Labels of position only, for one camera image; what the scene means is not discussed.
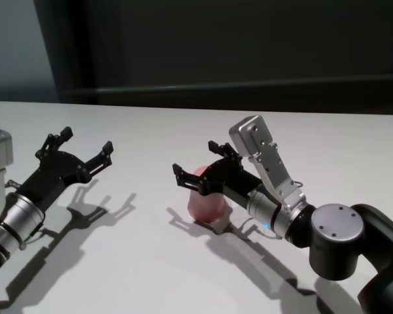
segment silver cylinder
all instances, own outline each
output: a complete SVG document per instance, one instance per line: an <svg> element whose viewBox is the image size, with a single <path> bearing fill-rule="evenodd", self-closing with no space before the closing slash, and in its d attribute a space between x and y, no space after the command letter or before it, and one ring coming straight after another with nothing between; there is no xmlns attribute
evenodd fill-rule
<svg viewBox="0 0 393 314"><path fill-rule="evenodd" d="M3 220L25 241L44 220L44 213L25 196L17 193L7 194L6 201L13 203Z"/></svg>
<svg viewBox="0 0 393 314"><path fill-rule="evenodd" d="M250 192L247 210L250 216L270 229L277 206L262 192L262 189L262 187L256 188Z"/></svg>
<svg viewBox="0 0 393 314"><path fill-rule="evenodd" d="M25 196L7 194L5 217L0 222L0 245L11 255L43 220L43 212Z"/></svg>

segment dark wall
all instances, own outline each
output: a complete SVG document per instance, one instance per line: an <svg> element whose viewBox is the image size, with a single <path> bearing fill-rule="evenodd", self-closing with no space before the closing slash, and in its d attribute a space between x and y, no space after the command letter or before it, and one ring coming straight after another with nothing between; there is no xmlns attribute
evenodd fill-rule
<svg viewBox="0 0 393 314"><path fill-rule="evenodd" d="M98 86L393 72L393 0L84 3Z"/></svg>

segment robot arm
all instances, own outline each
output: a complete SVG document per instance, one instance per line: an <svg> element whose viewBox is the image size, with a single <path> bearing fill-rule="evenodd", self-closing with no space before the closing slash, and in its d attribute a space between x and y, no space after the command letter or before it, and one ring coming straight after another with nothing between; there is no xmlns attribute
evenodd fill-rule
<svg viewBox="0 0 393 314"><path fill-rule="evenodd" d="M210 142L210 150L223 156L201 176L178 165L178 185L202 195L220 192L247 209L248 214L296 247L309 247L312 269L333 281L350 277L360 254L379 272L358 295L365 313L393 313L393 222L368 205L307 203L300 184L289 176L260 116L251 116L229 132L229 144ZM245 171L248 157L260 179Z"/></svg>
<svg viewBox="0 0 393 314"><path fill-rule="evenodd" d="M49 134L35 155L40 160L39 168L23 184L10 180L5 185L5 168L13 162L12 137L0 130L0 267L17 248L25 248L27 239L43 225L47 209L68 186L88 183L112 164L110 141L88 162L60 151L72 137L69 127L59 135ZM5 195L5 186L14 187L16 192Z"/></svg>

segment gray wall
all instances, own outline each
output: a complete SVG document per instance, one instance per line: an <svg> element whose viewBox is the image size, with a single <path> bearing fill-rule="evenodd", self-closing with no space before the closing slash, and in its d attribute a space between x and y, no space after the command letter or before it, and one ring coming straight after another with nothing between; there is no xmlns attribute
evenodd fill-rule
<svg viewBox="0 0 393 314"><path fill-rule="evenodd" d="M0 100L57 101L32 0L0 0Z"/></svg>

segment white table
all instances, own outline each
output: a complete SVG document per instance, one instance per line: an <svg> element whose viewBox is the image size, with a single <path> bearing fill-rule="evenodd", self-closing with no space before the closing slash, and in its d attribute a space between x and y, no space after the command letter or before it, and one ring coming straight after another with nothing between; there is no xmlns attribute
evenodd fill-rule
<svg viewBox="0 0 393 314"><path fill-rule="evenodd" d="M257 252L191 224L189 191L176 186L172 164L193 171L212 163L218 156L207 142L230 142L229 127L253 114L0 103L0 128L14 143L7 179L27 179L46 135L65 126L75 136L62 150L83 160L107 140L115 147L113 165L89 190L68 188L47 211L45 228L60 232L71 218L67 206L108 213L70 231L53 251L46 235L16 252L0 269L0 313L331 313L319 312L316 294L334 313L361 313L356 295L376 274L364 258L351 278L330 283L310 269L307 249L258 234ZM393 220L393 116L260 114L309 202L368 203ZM231 205L233 222L243 222L245 211ZM170 224L172 211L188 230Z"/></svg>

